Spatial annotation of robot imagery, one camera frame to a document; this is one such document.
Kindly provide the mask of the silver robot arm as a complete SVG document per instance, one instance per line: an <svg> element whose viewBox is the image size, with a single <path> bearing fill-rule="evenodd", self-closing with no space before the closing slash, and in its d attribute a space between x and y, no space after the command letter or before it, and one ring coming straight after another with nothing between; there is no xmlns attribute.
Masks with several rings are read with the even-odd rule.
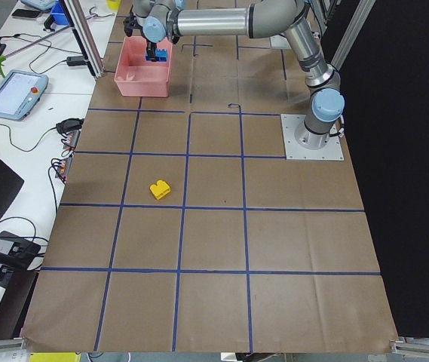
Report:
<svg viewBox="0 0 429 362"><path fill-rule="evenodd" d="M310 91L307 114L294 137L300 146L320 150L335 136L332 127L342 119L345 98L339 71L326 61L315 40L308 9L306 1L257 1L243 8L202 9L189 9L184 1L133 1L123 26L127 36L139 31L151 61L163 40L175 44L187 36L284 38Z"/></svg>

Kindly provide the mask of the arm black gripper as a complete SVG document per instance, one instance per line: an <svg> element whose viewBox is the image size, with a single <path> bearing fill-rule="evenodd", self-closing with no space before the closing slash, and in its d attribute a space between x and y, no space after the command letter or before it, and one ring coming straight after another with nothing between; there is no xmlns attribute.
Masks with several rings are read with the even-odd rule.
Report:
<svg viewBox="0 0 429 362"><path fill-rule="evenodd" d="M145 38L143 31L143 25L147 17L141 17L135 13L129 13L129 15L124 19L124 34L127 37L131 37L133 32L137 29L140 32L140 35ZM146 42L146 60L155 62L156 61L156 43L147 41Z"/></svg>

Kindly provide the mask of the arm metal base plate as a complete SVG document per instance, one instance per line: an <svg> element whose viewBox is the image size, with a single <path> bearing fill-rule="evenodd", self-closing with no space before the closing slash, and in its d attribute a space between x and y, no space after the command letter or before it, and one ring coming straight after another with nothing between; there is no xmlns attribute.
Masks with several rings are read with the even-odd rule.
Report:
<svg viewBox="0 0 429 362"><path fill-rule="evenodd" d="M286 160L288 161L343 161L344 155L339 136L329 133L317 135L305 126L305 115L281 114L281 128Z"/></svg>

